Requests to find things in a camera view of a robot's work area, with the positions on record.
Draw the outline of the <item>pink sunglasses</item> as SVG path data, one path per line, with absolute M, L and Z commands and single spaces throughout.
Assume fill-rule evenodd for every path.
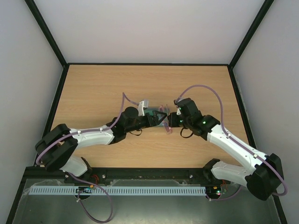
M 159 109 L 160 112 L 164 112 L 168 115 L 170 115 L 170 109 L 168 108 L 168 105 L 160 105 Z M 172 134 L 173 129 L 169 126 L 168 118 L 166 117 L 160 124 L 159 127 L 163 127 L 166 131 L 166 134 Z

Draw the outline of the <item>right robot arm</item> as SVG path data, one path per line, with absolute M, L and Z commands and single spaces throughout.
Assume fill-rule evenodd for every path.
M 218 159 L 210 161 L 204 171 L 207 182 L 224 179 L 237 183 L 263 201 L 276 192 L 284 180 L 281 159 L 276 154 L 267 155 L 240 140 L 215 117 L 202 115 L 190 98 L 175 100 L 174 105 L 178 110 L 168 116 L 170 126 L 189 129 L 240 163 L 235 166 Z

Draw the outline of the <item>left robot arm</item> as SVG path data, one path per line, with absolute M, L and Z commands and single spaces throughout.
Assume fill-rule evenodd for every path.
M 78 149 L 94 145 L 112 145 L 124 140 L 128 133 L 160 125 L 167 117 L 162 110 L 139 113 L 137 108 L 127 107 L 111 122 L 90 129 L 71 129 L 60 124 L 35 145 L 37 165 L 48 172 L 64 171 L 75 181 L 90 180 L 93 169 L 83 157 L 77 157 Z

